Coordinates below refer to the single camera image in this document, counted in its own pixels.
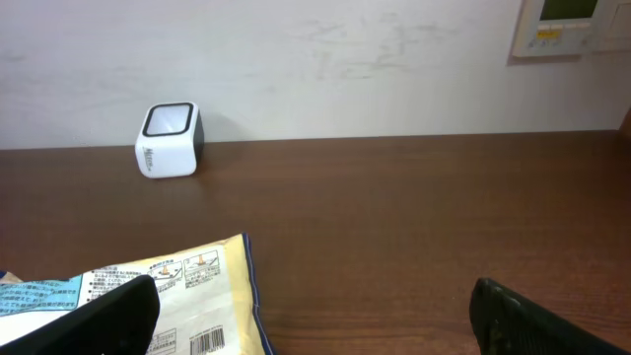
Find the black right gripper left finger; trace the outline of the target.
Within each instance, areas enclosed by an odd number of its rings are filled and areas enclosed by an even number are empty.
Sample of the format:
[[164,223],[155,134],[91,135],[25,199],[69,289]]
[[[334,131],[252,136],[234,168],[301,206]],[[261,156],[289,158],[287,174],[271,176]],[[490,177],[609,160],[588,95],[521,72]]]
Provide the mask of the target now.
[[160,314],[142,275],[1,347],[2,355],[145,355]]

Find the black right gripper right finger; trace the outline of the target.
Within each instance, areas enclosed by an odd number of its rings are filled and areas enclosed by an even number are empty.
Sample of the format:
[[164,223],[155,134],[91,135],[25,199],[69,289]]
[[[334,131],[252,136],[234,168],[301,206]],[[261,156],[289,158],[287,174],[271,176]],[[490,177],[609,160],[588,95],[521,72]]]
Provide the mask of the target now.
[[476,281],[469,320],[483,355],[630,355],[490,278]]

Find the yellow snack bag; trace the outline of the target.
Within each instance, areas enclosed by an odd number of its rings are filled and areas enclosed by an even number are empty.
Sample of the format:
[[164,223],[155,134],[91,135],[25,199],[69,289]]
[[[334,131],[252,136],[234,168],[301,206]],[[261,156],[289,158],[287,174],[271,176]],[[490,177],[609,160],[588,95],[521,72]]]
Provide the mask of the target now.
[[248,235],[87,271],[68,279],[1,275],[1,347],[142,275],[155,281],[160,314],[145,355],[264,354]]

